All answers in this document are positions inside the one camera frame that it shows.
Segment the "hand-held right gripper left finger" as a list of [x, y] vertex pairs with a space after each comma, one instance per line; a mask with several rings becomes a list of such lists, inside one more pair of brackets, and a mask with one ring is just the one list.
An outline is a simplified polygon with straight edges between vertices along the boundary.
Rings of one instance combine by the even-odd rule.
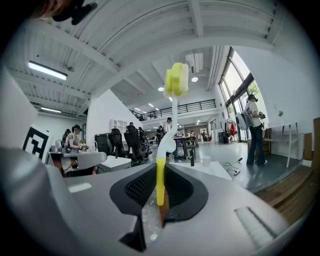
[[120, 210], [113, 184], [152, 172], [154, 164], [95, 176], [63, 178], [53, 165], [0, 147], [0, 192], [36, 256], [158, 256], [145, 243], [142, 206], [129, 197]]

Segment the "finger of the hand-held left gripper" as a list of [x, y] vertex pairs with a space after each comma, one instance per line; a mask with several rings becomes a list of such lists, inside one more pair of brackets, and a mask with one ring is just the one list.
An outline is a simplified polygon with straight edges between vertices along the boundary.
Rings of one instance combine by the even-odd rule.
[[61, 157], [64, 173], [89, 169], [107, 160], [105, 152], [65, 153]]

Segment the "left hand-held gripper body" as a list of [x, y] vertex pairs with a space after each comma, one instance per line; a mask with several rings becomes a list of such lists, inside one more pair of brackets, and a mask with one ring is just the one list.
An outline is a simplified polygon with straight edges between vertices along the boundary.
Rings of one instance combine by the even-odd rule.
[[34, 125], [38, 112], [7, 68], [0, 66], [0, 177], [14, 173], [24, 156], [47, 160], [53, 136]]

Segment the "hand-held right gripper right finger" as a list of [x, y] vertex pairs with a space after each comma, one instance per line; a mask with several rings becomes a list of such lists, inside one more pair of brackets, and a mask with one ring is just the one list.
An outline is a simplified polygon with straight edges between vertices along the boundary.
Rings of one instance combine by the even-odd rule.
[[232, 180], [170, 164], [200, 181], [205, 206], [191, 219], [165, 225], [150, 256], [280, 256], [302, 227]]

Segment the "yellow sponge brush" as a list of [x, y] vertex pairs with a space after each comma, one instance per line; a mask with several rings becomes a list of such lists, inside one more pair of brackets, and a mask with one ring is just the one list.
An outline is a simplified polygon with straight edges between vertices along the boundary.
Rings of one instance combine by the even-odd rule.
[[189, 66], [180, 62], [166, 71], [164, 92], [172, 99], [172, 127], [162, 138], [156, 155], [156, 202], [162, 206], [165, 200], [165, 165], [166, 153], [176, 150], [174, 136], [178, 131], [178, 98], [188, 91]]

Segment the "black office chair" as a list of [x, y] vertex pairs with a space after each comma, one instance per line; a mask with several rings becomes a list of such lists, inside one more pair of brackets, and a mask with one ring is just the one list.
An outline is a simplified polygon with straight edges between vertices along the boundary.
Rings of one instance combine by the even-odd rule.
[[124, 133], [124, 138], [128, 146], [128, 157], [131, 159], [131, 166], [138, 166], [146, 164], [149, 155], [152, 153], [149, 147], [142, 150], [142, 143], [140, 142], [139, 133], [135, 128]]
[[112, 146], [112, 155], [116, 158], [127, 158], [128, 154], [124, 149], [120, 130], [118, 128], [112, 128], [108, 138]]

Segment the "white shelf cabinet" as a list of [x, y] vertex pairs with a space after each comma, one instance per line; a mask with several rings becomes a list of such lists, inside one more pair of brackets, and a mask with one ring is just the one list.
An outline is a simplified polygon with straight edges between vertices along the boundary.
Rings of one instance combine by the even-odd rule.
[[112, 118], [109, 121], [110, 133], [112, 133], [114, 129], [118, 129], [119, 132], [122, 135], [124, 135], [124, 133], [126, 132], [127, 125], [128, 125], [128, 123], [126, 121]]

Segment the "wooden plank platform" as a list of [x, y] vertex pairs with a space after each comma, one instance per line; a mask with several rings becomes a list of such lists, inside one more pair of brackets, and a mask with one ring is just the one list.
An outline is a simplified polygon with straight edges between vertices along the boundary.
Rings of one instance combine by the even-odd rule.
[[255, 193], [294, 224], [313, 206], [320, 190], [320, 174], [301, 165], [276, 184]]

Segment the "black-legged work table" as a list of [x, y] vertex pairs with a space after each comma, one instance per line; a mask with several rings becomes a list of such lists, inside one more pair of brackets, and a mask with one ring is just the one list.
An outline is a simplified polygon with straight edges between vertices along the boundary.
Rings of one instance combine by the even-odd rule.
[[196, 157], [196, 149], [198, 148], [197, 140], [194, 135], [187, 137], [174, 137], [176, 149], [173, 152], [175, 160], [187, 160], [191, 156]]

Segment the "clothes rack with red garment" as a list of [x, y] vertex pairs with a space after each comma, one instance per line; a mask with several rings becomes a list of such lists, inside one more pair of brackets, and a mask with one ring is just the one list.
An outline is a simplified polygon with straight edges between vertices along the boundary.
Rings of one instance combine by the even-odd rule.
[[237, 134], [236, 123], [231, 118], [228, 118], [224, 122], [223, 143], [228, 144], [228, 143], [235, 142], [236, 134]]

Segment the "white round backpack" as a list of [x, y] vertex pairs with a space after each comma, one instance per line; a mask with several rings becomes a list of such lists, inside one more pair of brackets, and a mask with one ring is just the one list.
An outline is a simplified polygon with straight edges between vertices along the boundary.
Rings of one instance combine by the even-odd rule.
[[249, 128], [247, 123], [247, 117], [243, 113], [237, 112], [235, 119], [236, 124], [241, 131], [246, 131]]

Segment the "black metal railing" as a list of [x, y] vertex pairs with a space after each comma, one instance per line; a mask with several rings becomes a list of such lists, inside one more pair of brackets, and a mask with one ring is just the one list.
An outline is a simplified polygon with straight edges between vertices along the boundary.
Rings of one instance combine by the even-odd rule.
[[[186, 114], [186, 113], [195, 113], [195, 112], [205, 112], [216, 109], [216, 101], [215, 99], [203, 100], [198, 102], [192, 102], [188, 104], [181, 104], [177, 106], [177, 114]], [[171, 116], [172, 107], [167, 107], [163, 109], [155, 108], [150, 112], [144, 112], [142, 110], [138, 110], [134, 108], [131, 110], [131, 113], [139, 120], [139, 121], [147, 121], [152, 119], [159, 118], [167, 118]]]

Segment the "large glass window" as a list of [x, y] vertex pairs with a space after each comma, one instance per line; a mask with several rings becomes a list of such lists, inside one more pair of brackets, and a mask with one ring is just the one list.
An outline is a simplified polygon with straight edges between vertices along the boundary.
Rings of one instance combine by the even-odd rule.
[[222, 104], [226, 107], [226, 118], [232, 123], [236, 122], [236, 114], [245, 110], [249, 95], [254, 95], [258, 99], [259, 110], [265, 110], [259, 86], [243, 59], [231, 46], [218, 88], [222, 94]]

